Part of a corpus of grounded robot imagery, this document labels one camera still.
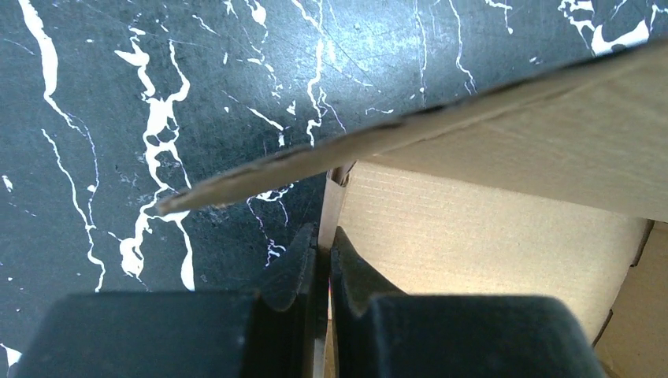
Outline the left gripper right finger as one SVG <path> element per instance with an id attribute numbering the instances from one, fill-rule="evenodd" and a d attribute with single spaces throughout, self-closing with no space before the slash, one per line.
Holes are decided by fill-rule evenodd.
<path id="1" fill-rule="evenodd" d="M 540 295 L 409 295 L 354 248 L 331 249 L 340 377 L 601 377 L 565 304 Z"/>

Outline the brown cardboard box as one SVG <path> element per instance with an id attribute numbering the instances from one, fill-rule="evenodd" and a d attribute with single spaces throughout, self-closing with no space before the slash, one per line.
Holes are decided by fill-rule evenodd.
<path id="1" fill-rule="evenodd" d="M 324 248 L 342 228 L 413 293 L 554 296 L 605 376 L 666 376 L 666 40 L 252 161 L 158 211 L 321 173 Z"/>

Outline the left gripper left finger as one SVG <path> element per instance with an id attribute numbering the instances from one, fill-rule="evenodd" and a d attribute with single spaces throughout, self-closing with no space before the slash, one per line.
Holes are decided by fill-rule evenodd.
<path id="1" fill-rule="evenodd" d="M 310 377 L 317 229 L 248 287 L 106 292 L 56 302 L 17 377 Z"/>

